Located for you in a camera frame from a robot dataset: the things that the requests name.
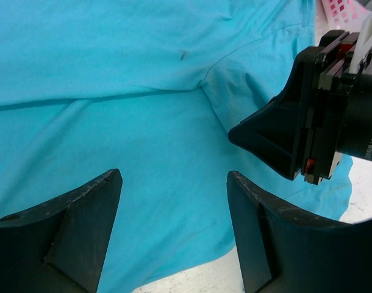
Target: turquoise fabric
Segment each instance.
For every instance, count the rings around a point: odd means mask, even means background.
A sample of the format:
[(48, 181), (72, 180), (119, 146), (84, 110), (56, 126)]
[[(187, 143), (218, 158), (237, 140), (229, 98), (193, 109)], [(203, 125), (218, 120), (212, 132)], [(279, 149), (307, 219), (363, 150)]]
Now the turquoise fabric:
[(227, 253), (230, 170), (339, 219), (350, 158), (316, 187), (226, 137), (313, 44), (313, 2), (0, 1), (0, 217), (120, 169), (100, 293)]

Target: black cylinder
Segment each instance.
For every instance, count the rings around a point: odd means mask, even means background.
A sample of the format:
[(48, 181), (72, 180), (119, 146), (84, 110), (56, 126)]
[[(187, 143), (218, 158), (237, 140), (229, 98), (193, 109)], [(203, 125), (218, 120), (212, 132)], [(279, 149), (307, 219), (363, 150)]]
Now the black cylinder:
[(372, 75), (358, 78), (348, 99), (337, 151), (372, 161)]

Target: pink basket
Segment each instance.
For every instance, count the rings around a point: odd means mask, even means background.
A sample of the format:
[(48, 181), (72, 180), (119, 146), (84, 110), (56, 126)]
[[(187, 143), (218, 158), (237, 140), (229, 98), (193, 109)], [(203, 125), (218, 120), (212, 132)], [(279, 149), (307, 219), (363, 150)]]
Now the pink basket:
[(359, 32), (362, 22), (371, 13), (356, 0), (321, 0), (330, 29)]

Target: table surface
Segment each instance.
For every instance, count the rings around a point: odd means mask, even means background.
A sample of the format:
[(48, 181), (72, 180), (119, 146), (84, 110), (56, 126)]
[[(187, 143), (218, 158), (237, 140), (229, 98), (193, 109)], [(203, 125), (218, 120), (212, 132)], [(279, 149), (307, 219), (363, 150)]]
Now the table surface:
[[(328, 30), (323, 8), (317, 1), (315, 23), (317, 43)], [(372, 163), (357, 158), (353, 160), (354, 164), (350, 171), (352, 194), (349, 206), (340, 219), (347, 223), (372, 218)], [(179, 272), (134, 291), (134, 293), (178, 292), (244, 292), (236, 248), (216, 261)]]

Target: garment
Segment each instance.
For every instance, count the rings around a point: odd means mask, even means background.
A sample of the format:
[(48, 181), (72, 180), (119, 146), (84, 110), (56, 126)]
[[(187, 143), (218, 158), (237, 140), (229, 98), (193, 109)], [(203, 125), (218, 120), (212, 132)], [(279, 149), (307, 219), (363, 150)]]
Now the garment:
[(312, 0), (0, 1), (0, 217), (120, 169), (103, 293), (228, 252), (231, 170), (339, 219), (350, 158), (311, 186), (227, 140), (283, 88), (314, 13)]

